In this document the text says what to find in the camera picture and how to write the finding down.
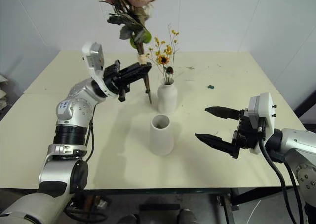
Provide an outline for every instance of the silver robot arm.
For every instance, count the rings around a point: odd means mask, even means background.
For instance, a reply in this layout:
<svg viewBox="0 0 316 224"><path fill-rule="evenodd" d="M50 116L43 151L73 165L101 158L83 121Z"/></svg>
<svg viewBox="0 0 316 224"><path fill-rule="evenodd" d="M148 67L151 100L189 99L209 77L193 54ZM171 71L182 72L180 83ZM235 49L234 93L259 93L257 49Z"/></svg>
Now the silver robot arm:
<svg viewBox="0 0 316 224"><path fill-rule="evenodd" d="M150 63L135 63L120 70L120 62L103 68L102 47L87 43L82 49L92 78L73 86L66 99L56 107L56 134L48 147L40 176L39 189L26 195L0 214L4 224L51 224L64 211L73 196L87 184L88 164L85 135L94 107L106 97L125 101L130 83L143 78Z"/></svg>
<svg viewBox="0 0 316 224"><path fill-rule="evenodd" d="M305 212L309 223L316 223L316 134L293 129L278 130L274 127L275 108L269 93L250 99L249 107L234 110L225 107L210 107L205 110L217 117L239 120L232 142L209 134L195 134L196 137L217 150L238 158L241 148L259 154L258 141L263 145L272 161L288 163L306 201Z"/></svg>

